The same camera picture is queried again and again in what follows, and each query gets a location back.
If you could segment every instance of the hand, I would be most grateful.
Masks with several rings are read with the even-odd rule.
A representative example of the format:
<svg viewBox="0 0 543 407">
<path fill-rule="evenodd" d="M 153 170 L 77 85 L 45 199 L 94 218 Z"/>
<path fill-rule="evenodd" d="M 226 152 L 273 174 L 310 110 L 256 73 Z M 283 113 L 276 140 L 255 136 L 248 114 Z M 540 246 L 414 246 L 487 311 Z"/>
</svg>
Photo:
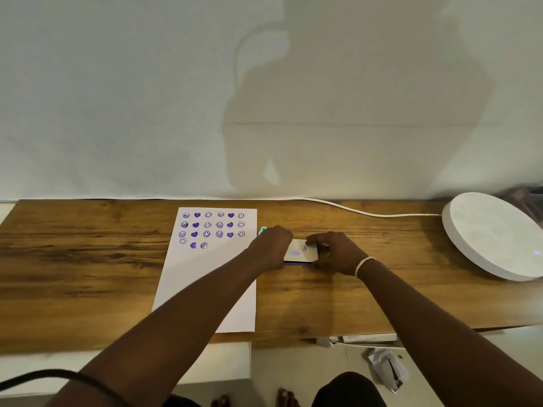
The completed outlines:
<svg viewBox="0 0 543 407">
<path fill-rule="evenodd" d="M 250 260 L 263 266 L 263 271 L 280 269 L 292 241 L 292 233 L 281 226 L 268 228 L 255 238 L 245 250 Z"/>
<path fill-rule="evenodd" d="M 321 257 L 313 262 L 318 269 L 337 271 L 346 276 L 354 276 L 356 266 L 368 255 L 343 233 L 320 233 L 307 238 L 307 245 L 328 244 L 329 253 L 321 254 Z"/>
</svg>

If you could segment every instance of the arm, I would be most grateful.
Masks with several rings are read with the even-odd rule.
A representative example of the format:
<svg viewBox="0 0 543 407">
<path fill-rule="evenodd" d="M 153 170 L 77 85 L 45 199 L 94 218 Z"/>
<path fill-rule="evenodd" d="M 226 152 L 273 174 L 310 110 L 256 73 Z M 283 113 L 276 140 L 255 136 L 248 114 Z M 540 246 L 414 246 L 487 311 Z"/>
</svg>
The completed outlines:
<svg viewBox="0 0 543 407">
<path fill-rule="evenodd" d="M 328 244 L 316 267 L 353 276 L 368 255 L 343 233 L 315 234 Z M 387 316 L 410 356 L 446 406 L 541 405 L 543 382 L 376 260 L 358 278 Z"/>
<path fill-rule="evenodd" d="M 276 226 L 233 260 L 177 293 L 82 370 L 138 406 L 160 406 L 249 285 L 281 267 L 292 233 Z M 111 400 L 77 382 L 47 404 L 110 406 Z"/>
</svg>

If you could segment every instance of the forearm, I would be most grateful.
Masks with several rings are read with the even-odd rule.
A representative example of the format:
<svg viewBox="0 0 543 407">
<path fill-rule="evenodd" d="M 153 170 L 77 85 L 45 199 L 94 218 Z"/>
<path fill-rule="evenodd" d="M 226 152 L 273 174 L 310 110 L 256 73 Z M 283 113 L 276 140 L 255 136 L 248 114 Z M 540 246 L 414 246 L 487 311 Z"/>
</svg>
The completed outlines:
<svg viewBox="0 0 543 407">
<path fill-rule="evenodd" d="M 81 372 L 138 406 L 159 406 L 203 351 L 221 321 L 262 272 L 243 253 L 180 291 L 94 358 Z M 69 383 L 51 406 L 108 405 Z"/>
<path fill-rule="evenodd" d="M 530 405 L 543 383 L 375 260 L 358 277 L 447 405 Z"/>
</svg>

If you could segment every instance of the foot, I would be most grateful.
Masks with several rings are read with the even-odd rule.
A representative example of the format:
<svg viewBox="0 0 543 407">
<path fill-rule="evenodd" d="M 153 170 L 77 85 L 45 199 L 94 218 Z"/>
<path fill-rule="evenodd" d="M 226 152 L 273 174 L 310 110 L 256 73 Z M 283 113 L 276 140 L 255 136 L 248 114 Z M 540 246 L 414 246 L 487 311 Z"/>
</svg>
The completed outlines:
<svg viewBox="0 0 543 407">
<path fill-rule="evenodd" d="M 211 407 L 230 407 L 230 397 L 222 396 L 219 400 L 213 400 Z"/>
<path fill-rule="evenodd" d="M 277 390 L 275 407 L 300 407 L 300 403 L 298 403 L 292 391 L 279 389 Z"/>
</svg>

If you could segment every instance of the wooden table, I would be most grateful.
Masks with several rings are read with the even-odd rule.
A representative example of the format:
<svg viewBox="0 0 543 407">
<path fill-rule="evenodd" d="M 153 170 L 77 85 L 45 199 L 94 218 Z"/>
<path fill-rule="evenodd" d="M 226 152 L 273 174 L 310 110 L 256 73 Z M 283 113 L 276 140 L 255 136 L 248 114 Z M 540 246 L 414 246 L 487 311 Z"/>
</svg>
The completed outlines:
<svg viewBox="0 0 543 407">
<path fill-rule="evenodd" d="M 438 213 L 445 203 L 343 204 L 394 214 Z M 343 231 L 472 328 L 543 322 L 543 281 L 479 269 L 439 217 L 372 218 L 309 201 L 20 201 L 0 226 L 0 353 L 104 348 L 149 314 L 180 206 L 257 208 L 258 226 L 282 225 L 295 238 Z M 390 331 L 358 280 L 287 266 L 257 281 L 256 332 L 214 341 Z"/>
</svg>

